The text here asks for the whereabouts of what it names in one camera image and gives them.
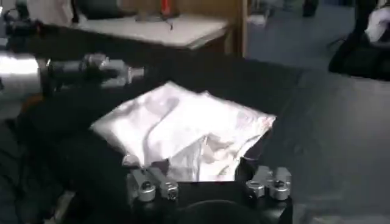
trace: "metal clamp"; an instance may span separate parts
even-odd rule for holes
[[[158,167],[147,169],[150,179],[158,186],[161,196],[168,200],[176,200],[179,196],[179,185],[176,181],[166,177]]]
[[[291,174],[288,169],[279,167],[273,173],[266,166],[259,166],[255,176],[246,182],[249,192],[257,198],[269,195],[276,200],[286,200],[290,195]]]
[[[259,166],[255,176],[250,181],[246,182],[247,188],[254,196],[260,198],[266,193],[266,186],[271,179],[272,172],[266,166]]]
[[[278,167],[274,174],[274,180],[269,185],[269,195],[279,201],[286,200],[290,195],[290,185],[290,172],[284,167]]]
[[[130,201],[139,199],[142,202],[149,202],[155,198],[156,187],[147,179],[142,170],[132,170],[127,176],[127,184]]]

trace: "white table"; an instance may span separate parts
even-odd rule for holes
[[[181,15],[169,19],[168,22],[136,21],[135,17],[88,20],[76,27],[89,32],[105,33],[147,43],[197,49],[211,40],[222,37],[227,32],[228,24],[223,19]]]

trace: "black table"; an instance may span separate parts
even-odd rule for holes
[[[173,80],[278,116],[248,156],[290,169],[297,223],[390,223],[390,84],[65,33],[69,37],[63,34],[62,40],[32,41],[29,50],[65,58],[99,49],[153,65],[148,78],[128,88],[74,89],[22,118],[31,148],[98,211],[122,218],[128,214],[127,171],[121,155],[89,131],[89,125],[121,102]],[[74,40],[80,48],[70,49]]]

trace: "silver cylinder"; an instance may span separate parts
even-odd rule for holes
[[[40,70],[35,58],[0,53],[0,103],[19,102],[41,90]]]

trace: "floor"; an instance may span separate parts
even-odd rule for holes
[[[327,71],[339,46],[327,44],[350,33],[354,20],[353,7],[322,4],[314,18],[277,10],[266,27],[249,24],[247,57]]]

